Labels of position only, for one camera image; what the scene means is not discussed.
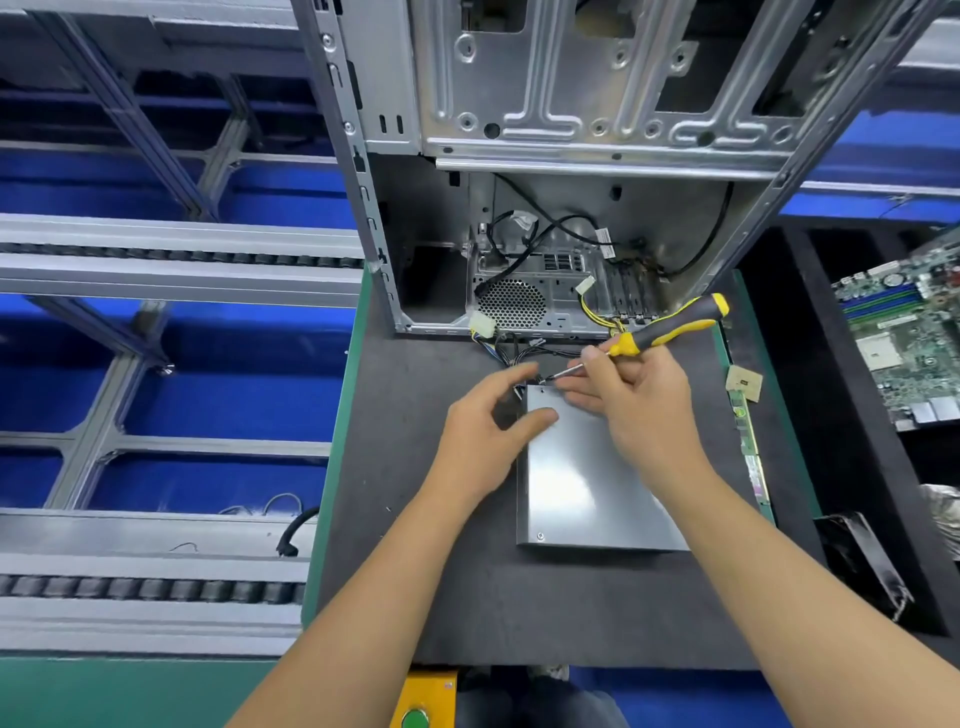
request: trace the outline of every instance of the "metal rail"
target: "metal rail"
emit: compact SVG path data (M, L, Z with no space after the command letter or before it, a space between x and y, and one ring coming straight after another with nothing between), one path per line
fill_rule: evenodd
M104 111L135 147L187 214L215 219L209 198L194 184L183 165L170 153L160 133L136 103L130 85L117 75L100 49L77 22L57 12L28 15L57 44Z

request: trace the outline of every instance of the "cable label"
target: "cable label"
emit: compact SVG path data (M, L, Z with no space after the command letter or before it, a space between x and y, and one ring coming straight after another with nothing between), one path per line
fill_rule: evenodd
M616 257L616 251L613 249L613 245L610 245L610 231L606 228L600 228L597 230L597 242L600 243L600 253L603 254L603 257L609 260L612 257Z

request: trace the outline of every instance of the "black cable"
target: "black cable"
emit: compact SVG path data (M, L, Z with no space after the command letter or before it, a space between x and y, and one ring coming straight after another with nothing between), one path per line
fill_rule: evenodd
M315 505L313 508L307 508L303 513L290 521L290 525L287 526L283 535L280 536L280 540L276 542L276 552L280 556L289 556L290 558L300 555L300 550L290 543L290 539L297 533L297 529L319 513L320 506Z
M493 218L492 222L487 225L487 240L490 241L490 247L493 248L494 252L504 260L507 259L506 254L500 250L496 242L493 240L493 226L501 220L505 220L506 218L510 217L512 214L514 214L514 211L511 209L507 210L506 212L501 212L499 215Z
M567 235L569 235L570 237L572 237L572 238L574 238L574 239L576 239L576 240L580 240L581 242L587 243L588 245L613 245L613 246L619 246L619 245L629 245L629 244L630 244L630 243L616 243L616 242L601 243L601 242L599 242L595 237L586 237L586 236L584 236L584 235L581 235L579 232L574 232L574 231L572 231L570 228L565 228L563 225L561 225L561 222L563 222L564 220L570 220L570 219L575 218L575 217L582 217L584 220L587 220L587 221L593 226L593 229L594 229L594 230L599 230L599 229L600 229L600 226L597 225L596 220L594 220L590 215L587 215L587 214L585 214L585 213L581 213L581 214L579 214L579 215L567 215L567 216L561 218L560 220L558 220L557 218L555 218L555 217L553 217L552 215L550 215L550 213L547 212L545 209L543 209L543 208L537 203L537 201L533 199L533 197L531 197L531 196L528 195L526 192L524 192L522 189L520 189L520 188L516 185L516 183L515 183L513 180L511 180L509 177L504 177L504 176L501 175L499 172L494 172L494 173L493 173L493 176L494 176L494 177L497 177L498 179L500 179L500 180L502 180L502 181L504 181L504 183L506 183L508 187L510 187L512 190L514 190L514 192L515 192L527 205L529 205L529 206L532 207L534 210L536 210L542 217L546 218L553 226L559 228L561 231L565 232Z
M506 220L508 217L512 216L515 212L516 210L514 209L507 210L506 212L501 212L499 215L493 218L492 222L489 225L487 225L487 240L490 241L490 245L496 251L496 254L499 255L504 260L506 260L511 256L507 255L497 247L496 242L493 240L493 226L503 220ZM537 234L537 231L539 229L540 229L540 220L535 220L533 227L530 229L530 234L520 238L524 246L530 245L530 241L534 239L534 236Z
M511 263L510 265L508 265L506 268L504 268L502 271L500 271L500 272L499 272L498 274L496 274L495 276L490 276L488 279L482 280L482 281L480 281L479 283L477 283L476 288L473 289L473 295L476 296L477 298L481 298L481 297L484 295L484 293L486 293L487 290L488 290L494 283L498 282L499 280L505 279L505 278L506 278L507 276L509 276L513 271L515 271L517 268L519 268L519 267L523 264L523 261L525 261L528 257L530 257L530 253L532 253L534 250L536 250L537 247L540 245L540 243L543 242L543 238L545 238L547 235L549 235L550 232L551 232L554 228L559 228L560 230L563 230L564 228L563 228L563 226L561 225L561 223L564 222L564 221L566 221L566 220L571 220L571 219L576 218L576 217L586 217L586 216L585 216L585 215L579 215L579 214L573 214L573 215L565 215L564 217L560 218L560 220L552 220L551 223L550 223L550 225L547 226L546 230L544 230L542 233L540 233L539 235L537 235L537 237L534 238L534 240L533 240L532 242L527 243L527 249L526 249L525 251L523 251L523 253L522 253L513 263Z
M697 251L697 254L688 260L682 268L678 268L675 271L667 271L662 266L658 266L658 274L669 279L674 278L681 273L686 273L698 260L700 260L700 258L704 256L704 253L707 252L707 248L709 248L713 243L713 238L717 236L720 226L723 225L723 221L727 219L727 209L730 207L731 197L733 197L733 182L727 182L727 191L724 193L723 204L720 206L720 212L717 215L717 221L713 223L713 230L710 231L710 234L707 236L707 240L704 241L704 244L700 246L700 250Z

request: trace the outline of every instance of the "wire bundle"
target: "wire bundle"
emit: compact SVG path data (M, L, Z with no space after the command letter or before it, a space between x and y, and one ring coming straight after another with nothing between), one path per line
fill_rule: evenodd
M487 353L490 356L492 356L494 359L496 359L505 367L515 367L524 359L530 358L531 356L539 356L542 354L561 356L564 359L575 359L577 358L577 356L580 355L577 352L565 352L562 349L552 349L551 347L545 347L543 345L546 341L545 339L535 339L534 341L530 342L529 346L527 346L524 349L521 349L515 338L514 355L510 356L509 354L507 354L505 349L500 347L500 342L503 340L502 334L497 336L493 340L492 344L489 341L484 341L483 339L481 339L477 335L476 331L470 332L470 338L473 339L473 341L475 341L477 344L482 346L485 350L487 350Z
M589 318L597 326L602 326L606 328L610 332L611 337L615 336L619 331L627 330L627 328L617 319L613 319L611 321L609 319L603 318L599 314L594 313L592 310L590 310L590 307L587 305L587 302L584 300L583 294L578 293L577 299L580 301L580 307L583 308L584 313L587 314L587 318Z

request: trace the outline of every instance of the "right hand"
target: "right hand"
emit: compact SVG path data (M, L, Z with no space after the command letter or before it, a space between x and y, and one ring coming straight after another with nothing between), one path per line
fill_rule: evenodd
M557 379L565 399L590 412L605 414L613 442L639 472L648 487L667 487L691 468L710 468L693 419L690 384L665 346L640 356L602 353L586 347L581 354L585 372Z

